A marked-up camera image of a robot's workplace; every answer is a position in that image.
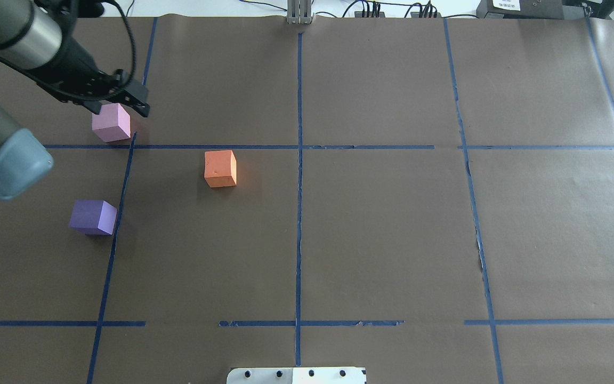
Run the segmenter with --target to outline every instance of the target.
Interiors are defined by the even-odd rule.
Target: label sticker
[[[520,10],[520,0],[492,0],[492,4],[496,8],[509,11]]]

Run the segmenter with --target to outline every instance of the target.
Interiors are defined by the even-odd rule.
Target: block
[[[120,104],[104,104],[98,115],[92,115],[92,131],[104,142],[129,139],[132,136],[130,115]]]
[[[111,235],[117,209],[103,200],[75,200],[68,227],[83,234]]]
[[[236,157],[232,150],[205,153],[205,181],[211,188],[236,185]]]

